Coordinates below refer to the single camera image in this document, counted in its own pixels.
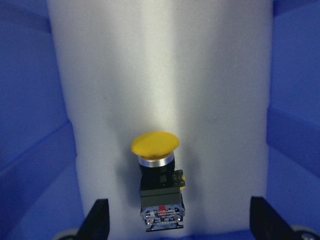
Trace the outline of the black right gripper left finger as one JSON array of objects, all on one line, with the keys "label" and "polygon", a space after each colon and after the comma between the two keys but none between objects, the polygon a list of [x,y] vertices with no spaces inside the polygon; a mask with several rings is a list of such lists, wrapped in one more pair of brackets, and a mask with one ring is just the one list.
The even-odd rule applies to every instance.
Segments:
[{"label": "black right gripper left finger", "polygon": [[107,240],[110,234],[109,201],[97,199],[79,230],[76,240]]}]

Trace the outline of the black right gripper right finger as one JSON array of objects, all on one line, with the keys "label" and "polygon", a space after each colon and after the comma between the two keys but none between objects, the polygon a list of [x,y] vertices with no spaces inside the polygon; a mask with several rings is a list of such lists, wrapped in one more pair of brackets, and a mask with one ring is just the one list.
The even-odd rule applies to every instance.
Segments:
[{"label": "black right gripper right finger", "polygon": [[260,196],[250,198],[249,227],[256,240],[292,240],[293,229]]}]

